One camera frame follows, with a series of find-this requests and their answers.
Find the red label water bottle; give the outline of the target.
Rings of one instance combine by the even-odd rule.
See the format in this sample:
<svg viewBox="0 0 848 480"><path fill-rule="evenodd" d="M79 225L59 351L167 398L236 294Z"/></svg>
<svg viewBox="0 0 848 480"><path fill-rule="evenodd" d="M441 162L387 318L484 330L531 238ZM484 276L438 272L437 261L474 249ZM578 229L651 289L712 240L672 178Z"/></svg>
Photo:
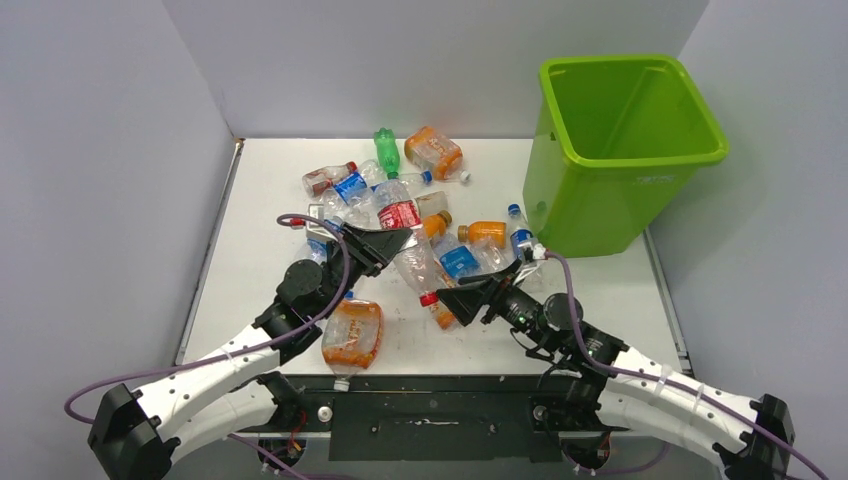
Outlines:
<svg viewBox="0 0 848 480"><path fill-rule="evenodd" d="M438 302L435 293L436 272L432 265L433 252L424 230L418 207L407 187L397 175L374 188L377 219L383 229L407 228L411 235L393 263L404 281L414 291L419 303L430 308Z"/></svg>

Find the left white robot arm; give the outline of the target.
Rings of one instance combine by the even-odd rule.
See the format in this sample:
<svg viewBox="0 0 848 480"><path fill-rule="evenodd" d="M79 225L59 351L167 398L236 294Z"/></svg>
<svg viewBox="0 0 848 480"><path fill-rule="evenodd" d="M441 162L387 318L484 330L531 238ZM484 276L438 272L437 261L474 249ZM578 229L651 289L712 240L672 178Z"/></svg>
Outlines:
<svg viewBox="0 0 848 480"><path fill-rule="evenodd" d="M292 263L271 304L206 357L153 374L129 388L116 381L101 397L87 443L111 479L162 479L189 452L245 428L282 431L298 403L279 367L304 353L363 276L375 277L417 244L402 227L328 229L327 258Z"/></svg>

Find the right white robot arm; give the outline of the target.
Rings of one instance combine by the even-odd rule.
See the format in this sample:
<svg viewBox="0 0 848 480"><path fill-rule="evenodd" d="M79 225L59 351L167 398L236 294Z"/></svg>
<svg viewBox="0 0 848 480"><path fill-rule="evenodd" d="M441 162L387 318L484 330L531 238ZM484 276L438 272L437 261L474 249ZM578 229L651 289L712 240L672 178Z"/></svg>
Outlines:
<svg viewBox="0 0 848 480"><path fill-rule="evenodd" d="M522 288L519 262L440 289L439 300L467 325L476 317L506 321L533 344L531 358L578 374L578 393L565 402L579 428L649 434L722 469L729 479L780 479L792 456L794 429L787 404L765 394L733 394L649 358L583 319L573 287L540 302Z"/></svg>

